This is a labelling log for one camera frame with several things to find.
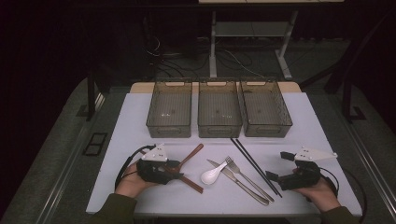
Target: hand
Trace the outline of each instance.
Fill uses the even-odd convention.
[[[299,192],[305,197],[309,198],[320,212],[327,212],[341,206],[337,200],[337,197],[335,197],[334,193],[332,192],[329,183],[327,183],[327,181],[323,178],[321,178],[319,182],[312,187],[294,189],[294,191]]]
[[[145,189],[158,184],[144,181],[137,173],[136,162],[126,168],[123,178],[117,186],[115,193],[130,198],[135,198]]]

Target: metal fork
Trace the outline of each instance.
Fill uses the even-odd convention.
[[[233,161],[233,159],[231,159],[230,157],[227,157],[225,159],[228,163],[228,167],[230,167],[230,169],[236,173],[241,175],[242,177],[244,177],[256,190],[259,191],[259,193],[264,196],[266,199],[268,199],[268,201],[270,201],[271,203],[274,202],[274,199],[267,194],[263,189],[261,189],[258,185],[256,185],[251,179],[249,179],[247,176],[245,176],[244,174],[242,174],[241,169],[239,169],[239,167],[236,165],[236,163]]]

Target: metal knife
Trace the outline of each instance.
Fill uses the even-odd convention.
[[[212,164],[214,167],[218,167],[220,166],[220,164],[218,164],[215,161],[212,160],[208,160],[210,162],[210,164]],[[225,175],[227,175],[233,182],[235,182],[239,187],[241,187],[244,191],[246,191],[250,196],[252,196],[254,199],[256,199],[259,203],[262,203],[264,205],[268,205],[270,202],[267,199],[264,199],[262,196],[256,194],[255,192],[253,192],[251,189],[249,189],[248,187],[246,187],[244,184],[242,184],[234,175],[233,172],[231,172],[227,167],[224,167],[221,170],[222,173],[224,173]]]

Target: black chopsticks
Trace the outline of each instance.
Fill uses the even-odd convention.
[[[241,142],[237,138],[233,140],[230,138],[233,144],[239,149],[239,151],[242,153],[242,155],[245,156],[245,158],[250,162],[250,164],[254,167],[254,169],[259,173],[259,175],[265,180],[265,182],[270,186],[270,188],[274,191],[276,195],[279,195],[282,198],[282,195],[279,193],[279,191],[275,188],[273,183],[268,179],[268,177],[265,175],[265,173],[262,171],[262,168],[253,160],[253,158],[248,154],[248,151],[244,148]]]

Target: white spoon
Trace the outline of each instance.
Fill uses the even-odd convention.
[[[221,170],[227,166],[227,161],[225,161],[224,163],[222,163],[220,166],[218,166],[217,168],[213,169],[213,170],[209,170],[204,172],[201,175],[201,180],[204,184],[207,185],[211,185],[213,183],[215,183],[215,181],[218,179],[219,174],[221,172]]]

